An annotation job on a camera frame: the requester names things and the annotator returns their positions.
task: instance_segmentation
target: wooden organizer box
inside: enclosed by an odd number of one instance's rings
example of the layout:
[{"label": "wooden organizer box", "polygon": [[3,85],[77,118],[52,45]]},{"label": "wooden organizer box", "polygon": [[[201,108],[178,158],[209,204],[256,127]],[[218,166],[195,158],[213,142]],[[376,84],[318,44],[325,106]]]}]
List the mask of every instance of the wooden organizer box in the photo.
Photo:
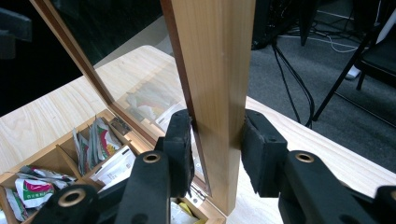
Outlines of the wooden organizer box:
[{"label": "wooden organizer box", "polygon": [[[148,147],[142,147],[143,145],[137,144],[132,133],[126,133],[122,135],[116,128],[117,127],[115,116],[108,110],[104,110],[97,115],[97,118],[102,118],[106,124],[110,124],[109,127],[117,138],[123,143],[124,146],[129,146],[135,155],[138,155],[144,151],[150,150]],[[77,131],[81,132],[85,137],[88,137],[88,126],[92,125],[95,118],[87,120],[76,128]],[[15,180],[18,178],[17,173],[23,165],[34,165],[39,168],[48,169],[54,172],[71,175],[77,178],[76,183],[78,184],[89,184],[94,186],[96,189],[100,189],[101,186],[90,180],[90,176],[105,162],[102,161],[94,169],[87,174],[81,176],[78,171],[78,156],[76,147],[73,141],[72,132],[58,139],[53,144],[49,145],[38,151],[35,155],[28,158],[27,160],[16,165],[10,169],[7,173],[0,175],[0,204],[6,214],[7,223],[17,224],[20,223],[14,216],[14,213],[8,203],[5,188],[15,189]],[[223,223],[225,216],[220,213],[211,203],[208,201],[203,202],[199,207],[195,207],[187,199],[180,199],[186,203],[193,214],[203,220],[207,220],[206,223]],[[22,223],[31,223],[34,215],[29,217]]]}]

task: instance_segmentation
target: gray carpet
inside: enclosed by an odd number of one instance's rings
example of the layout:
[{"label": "gray carpet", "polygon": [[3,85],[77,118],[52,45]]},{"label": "gray carpet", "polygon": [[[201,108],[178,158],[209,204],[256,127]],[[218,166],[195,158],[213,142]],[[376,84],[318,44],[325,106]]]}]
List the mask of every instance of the gray carpet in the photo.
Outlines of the gray carpet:
[{"label": "gray carpet", "polygon": [[[279,37],[277,44],[311,92],[317,110],[353,52],[338,53],[330,44],[310,39],[304,47],[299,38]],[[283,70],[306,123],[308,102],[287,68]],[[344,80],[338,92],[395,122],[396,90],[371,77],[364,80],[361,91],[356,91],[357,83],[357,78]],[[251,52],[248,96],[296,120],[271,46]],[[312,129],[396,173],[396,129],[339,96],[334,95]]]}]

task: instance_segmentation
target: wooden table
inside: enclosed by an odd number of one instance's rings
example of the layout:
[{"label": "wooden table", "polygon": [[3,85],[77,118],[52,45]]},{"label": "wooden table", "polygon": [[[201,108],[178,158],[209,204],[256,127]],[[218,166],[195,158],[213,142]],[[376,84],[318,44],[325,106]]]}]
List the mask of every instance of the wooden table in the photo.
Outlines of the wooden table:
[{"label": "wooden table", "polygon": [[[374,196],[378,186],[396,185],[396,174],[249,97],[247,108],[263,113],[288,140],[290,150],[303,149],[317,154],[353,189]],[[106,106],[89,82],[80,77],[3,116],[0,118],[0,171],[5,172],[104,109]],[[282,223],[277,199],[261,199],[255,195],[242,165],[237,203],[228,223]]]}]

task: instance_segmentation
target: wooden board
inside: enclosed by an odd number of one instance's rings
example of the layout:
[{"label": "wooden board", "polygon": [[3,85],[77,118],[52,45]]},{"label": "wooden board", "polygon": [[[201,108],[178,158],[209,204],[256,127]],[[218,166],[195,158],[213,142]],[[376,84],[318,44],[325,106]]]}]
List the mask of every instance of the wooden board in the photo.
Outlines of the wooden board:
[{"label": "wooden board", "polygon": [[186,98],[193,106],[212,203],[228,215],[235,207],[255,1],[170,2],[174,15],[165,18],[176,21],[178,36],[171,38],[181,49],[177,63],[185,65],[183,89],[190,89]]},{"label": "wooden board", "polygon": [[0,118],[0,172],[106,109],[86,78],[40,97]]}]

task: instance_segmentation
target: seed packet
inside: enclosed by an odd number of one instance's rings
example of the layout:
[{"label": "seed packet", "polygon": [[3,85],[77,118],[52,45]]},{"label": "seed packet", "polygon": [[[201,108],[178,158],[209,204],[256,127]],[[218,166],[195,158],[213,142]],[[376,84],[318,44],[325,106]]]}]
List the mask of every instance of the seed packet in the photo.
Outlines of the seed packet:
[{"label": "seed packet", "polygon": [[28,218],[26,208],[23,206],[20,196],[12,189],[5,189],[9,205],[14,212],[15,218],[18,221],[24,221]]},{"label": "seed packet", "polygon": [[120,175],[126,174],[127,177],[130,176],[134,166],[134,160],[134,153],[132,153],[130,149],[127,149],[125,154],[122,153],[118,163],[113,166],[107,166],[98,176],[98,179],[107,185],[112,180],[117,179]]},{"label": "seed packet", "polygon": [[120,175],[118,175],[116,178],[114,178],[113,180],[111,180],[110,183],[106,184],[104,187],[102,187],[98,193],[105,191],[106,189],[110,189],[111,187],[117,185],[118,183],[120,183],[122,180],[129,178],[129,176],[131,176],[131,172],[124,172]]},{"label": "seed packet", "polygon": [[79,149],[81,150],[81,169],[83,170],[82,175],[87,174],[91,169],[90,169],[90,163],[92,163],[91,158],[88,158],[88,150],[89,150],[89,143],[88,140],[82,136],[81,133],[78,133],[78,143],[79,143]]},{"label": "seed packet", "polygon": [[91,163],[89,164],[90,170],[93,169],[98,163],[99,163],[99,158],[98,154],[96,152],[97,149],[97,141],[96,141],[96,134],[95,134],[96,128],[94,125],[90,127],[90,139],[88,140],[89,148],[88,148],[88,155],[87,157],[91,158]]},{"label": "seed packet", "polygon": [[93,181],[102,181],[105,185],[109,184],[114,179],[119,179],[119,176],[129,177],[134,166],[134,160],[136,156],[129,149],[129,147],[123,147],[114,156],[112,156],[107,162],[105,162],[90,179]]},{"label": "seed packet", "polygon": [[15,180],[15,187],[26,208],[40,206],[54,193],[52,184],[41,180],[18,178]]},{"label": "seed packet", "polygon": [[76,132],[75,128],[73,129],[72,133],[73,133],[73,141],[74,141],[77,156],[78,156],[78,170],[79,170],[80,174],[84,175],[85,174],[84,167],[83,167],[84,158],[83,158],[83,153],[82,153],[81,147],[79,145],[78,136],[77,136],[77,132]]},{"label": "seed packet", "polygon": [[20,179],[33,179],[33,180],[41,180],[44,182],[48,182],[54,185],[54,187],[56,187],[57,189],[64,189],[68,186],[70,186],[70,182],[67,183],[65,181],[62,180],[58,180],[58,179],[52,179],[52,178],[46,178],[46,177],[38,177],[35,175],[27,175],[27,174],[23,174],[23,173],[16,173],[16,175],[20,178]]},{"label": "seed packet", "polygon": [[116,150],[120,149],[121,143],[111,132],[108,125],[106,125],[100,118],[93,123],[96,135],[97,153],[100,161],[112,156]]},{"label": "seed packet", "polygon": [[64,175],[60,173],[53,172],[51,170],[41,169],[32,165],[24,165],[20,169],[20,172],[27,175],[34,175],[37,177],[46,177],[51,179],[62,180],[69,185],[73,184],[76,181],[76,178],[70,175]]}]

